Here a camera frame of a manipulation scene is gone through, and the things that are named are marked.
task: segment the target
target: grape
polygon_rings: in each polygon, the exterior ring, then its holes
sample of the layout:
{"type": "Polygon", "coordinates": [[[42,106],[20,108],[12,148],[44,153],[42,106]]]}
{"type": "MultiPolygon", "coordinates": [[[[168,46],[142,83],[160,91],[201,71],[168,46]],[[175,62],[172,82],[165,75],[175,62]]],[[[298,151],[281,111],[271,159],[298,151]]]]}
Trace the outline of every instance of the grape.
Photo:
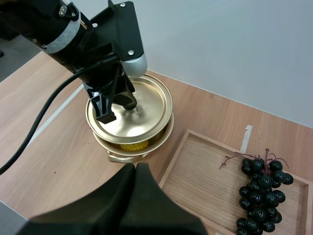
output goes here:
{"type": "Polygon", "coordinates": [[[254,159],[251,166],[254,170],[263,170],[264,162],[260,159],[254,159]]]}
{"type": "Polygon", "coordinates": [[[248,198],[250,195],[250,190],[247,187],[241,187],[239,189],[239,194],[242,197],[248,198]]]}
{"type": "Polygon", "coordinates": [[[277,216],[278,211],[275,207],[268,207],[266,208],[266,213],[268,215],[268,218],[273,219],[274,217],[277,216]]]}
{"type": "Polygon", "coordinates": [[[277,195],[278,203],[283,203],[286,200],[285,194],[280,190],[273,191],[277,195]]]}
{"type": "Polygon", "coordinates": [[[253,169],[251,167],[251,165],[248,165],[248,164],[243,164],[241,166],[241,171],[246,174],[246,175],[249,175],[253,172],[253,169]]]}
{"type": "Polygon", "coordinates": [[[262,188],[270,188],[273,184],[272,179],[268,175],[260,176],[258,182],[262,188]]]}
{"type": "Polygon", "coordinates": [[[276,208],[276,207],[278,207],[278,206],[279,206],[279,203],[276,203],[276,204],[274,204],[274,205],[273,205],[273,204],[264,204],[263,207],[264,207],[264,209],[265,209],[265,208],[269,208],[269,207],[276,208]]]}
{"type": "Polygon", "coordinates": [[[273,223],[279,224],[282,221],[282,215],[281,213],[277,213],[277,215],[272,219],[273,223]]]}
{"type": "Polygon", "coordinates": [[[257,231],[259,229],[259,224],[252,218],[246,219],[245,228],[250,231],[257,231]]]}
{"type": "Polygon", "coordinates": [[[252,216],[258,222],[265,221],[268,217],[266,211],[262,208],[254,208],[252,211],[252,216]]]}
{"type": "Polygon", "coordinates": [[[278,197],[274,192],[268,192],[264,196],[264,201],[268,204],[276,204],[278,202],[278,197]]]}
{"type": "Polygon", "coordinates": [[[266,188],[266,189],[263,189],[265,193],[267,192],[272,192],[272,188],[266,188]]]}
{"type": "Polygon", "coordinates": [[[293,176],[288,174],[288,173],[285,173],[286,174],[286,181],[283,183],[285,185],[291,185],[293,183],[293,176]]]}
{"type": "Polygon", "coordinates": [[[285,182],[287,180],[287,176],[281,170],[277,170],[273,174],[273,180],[275,180],[275,181],[277,181],[279,183],[283,183],[283,182],[285,182]]]}
{"type": "Polygon", "coordinates": [[[251,189],[252,191],[257,191],[257,192],[261,192],[262,189],[261,187],[259,186],[258,182],[255,181],[255,180],[252,180],[250,183],[249,183],[249,189],[251,189]]]}
{"type": "Polygon", "coordinates": [[[252,175],[250,175],[250,179],[251,180],[258,180],[260,178],[260,176],[262,176],[263,174],[261,172],[254,172],[252,175]]]}
{"type": "Polygon", "coordinates": [[[236,226],[237,227],[244,227],[245,226],[245,222],[246,222],[245,218],[239,218],[236,221],[236,226]]]}
{"type": "Polygon", "coordinates": [[[252,192],[249,196],[249,201],[253,204],[260,204],[263,200],[262,194],[258,192],[252,192]]]}
{"type": "Polygon", "coordinates": [[[279,188],[281,186],[281,184],[279,182],[277,182],[273,179],[272,179],[272,181],[273,181],[272,188],[279,188]]]}
{"type": "Polygon", "coordinates": [[[252,211],[246,211],[246,216],[247,216],[248,218],[252,218],[252,217],[253,217],[252,211]]]}
{"type": "Polygon", "coordinates": [[[259,228],[257,231],[253,231],[251,233],[251,235],[262,235],[263,234],[263,230],[261,228],[259,228]]]}
{"type": "Polygon", "coordinates": [[[272,172],[275,172],[277,170],[282,170],[283,169],[283,165],[281,164],[280,161],[273,160],[273,161],[270,162],[269,168],[270,168],[270,170],[272,172]]]}
{"type": "Polygon", "coordinates": [[[267,233],[271,233],[275,230],[275,224],[272,221],[266,221],[262,224],[262,229],[267,233]]]}
{"type": "Polygon", "coordinates": [[[236,235],[250,235],[251,233],[244,227],[238,227],[236,230],[236,235]]]}
{"type": "Polygon", "coordinates": [[[243,159],[243,164],[251,165],[251,163],[252,163],[252,160],[251,160],[251,159],[249,159],[249,158],[243,159]]]}
{"type": "Polygon", "coordinates": [[[248,199],[242,197],[239,201],[239,205],[241,206],[242,209],[248,210],[252,207],[252,204],[249,202],[248,199]]]}

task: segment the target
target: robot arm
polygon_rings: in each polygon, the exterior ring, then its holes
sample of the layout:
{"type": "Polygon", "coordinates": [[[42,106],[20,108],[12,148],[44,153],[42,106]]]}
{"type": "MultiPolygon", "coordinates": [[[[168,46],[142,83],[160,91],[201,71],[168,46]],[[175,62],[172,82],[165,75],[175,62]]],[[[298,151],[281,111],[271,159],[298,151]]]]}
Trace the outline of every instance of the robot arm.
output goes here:
{"type": "Polygon", "coordinates": [[[147,70],[134,4],[109,6],[88,20],[71,2],[62,0],[0,0],[0,20],[36,44],[72,73],[96,62],[108,63],[80,76],[104,124],[116,119],[111,105],[136,107],[129,77],[147,70]]]}

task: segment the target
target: table surface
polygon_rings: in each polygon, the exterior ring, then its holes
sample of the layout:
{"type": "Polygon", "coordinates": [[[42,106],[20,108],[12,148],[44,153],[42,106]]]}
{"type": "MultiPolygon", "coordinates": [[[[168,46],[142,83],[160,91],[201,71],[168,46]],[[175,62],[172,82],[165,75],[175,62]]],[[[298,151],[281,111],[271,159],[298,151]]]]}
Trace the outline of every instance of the table surface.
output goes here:
{"type": "MultiPolygon", "coordinates": [[[[168,141],[144,161],[159,182],[186,129],[240,149],[247,125],[247,153],[269,148],[290,165],[289,172],[313,181],[313,130],[230,99],[149,72],[170,90],[175,125],[168,141]]],[[[0,164],[17,150],[43,104],[71,75],[40,53],[0,83],[0,164]]],[[[47,120],[81,85],[66,87],[45,115],[47,120]]],[[[111,163],[89,128],[82,89],[0,176],[0,200],[26,218],[68,204],[112,177],[123,164],[111,163]]]]}

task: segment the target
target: black bracket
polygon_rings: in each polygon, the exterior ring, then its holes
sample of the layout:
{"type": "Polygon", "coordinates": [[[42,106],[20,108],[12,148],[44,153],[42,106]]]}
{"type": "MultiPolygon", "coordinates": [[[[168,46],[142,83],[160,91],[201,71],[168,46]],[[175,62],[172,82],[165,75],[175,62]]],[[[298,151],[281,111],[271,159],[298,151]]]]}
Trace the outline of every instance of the black bracket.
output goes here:
{"type": "Polygon", "coordinates": [[[84,86],[95,110],[96,120],[104,124],[116,120],[112,111],[113,103],[123,106],[126,110],[134,109],[137,105],[132,94],[135,89],[121,65],[116,67],[114,79],[105,88],[90,87],[86,83],[84,86]]]}

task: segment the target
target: white tape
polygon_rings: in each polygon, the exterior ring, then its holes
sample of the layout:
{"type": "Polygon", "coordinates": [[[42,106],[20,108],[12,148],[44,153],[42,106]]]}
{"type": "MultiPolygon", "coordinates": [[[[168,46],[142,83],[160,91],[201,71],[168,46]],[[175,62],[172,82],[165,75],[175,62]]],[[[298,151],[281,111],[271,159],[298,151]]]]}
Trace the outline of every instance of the white tape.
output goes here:
{"type": "Polygon", "coordinates": [[[54,54],[63,50],[76,36],[80,27],[80,12],[77,21],[70,21],[65,30],[50,44],[46,45],[45,53],[54,54]]]}
{"type": "Polygon", "coordinates": [[[251,131],[252,131],[252,126],[250,125],[246,126],[245,136],[243,139],[243,143],[241,144],[241,148],[240,148],[241,153],[246,153],[246,148],[248,147],[251,131]]]}
{"type": "Polygon", "coordinates": [[[83,89],[84,85],[80,85],[70,96],[67,98],[66,101],[44,122],[44,124],[37,129],[34,133],[33,137],[31,138],[30,142],[28,143],[27,147],[37,138],[37,136],[54,120],[54,118],[71,102],[72,99],[83,89]]]}

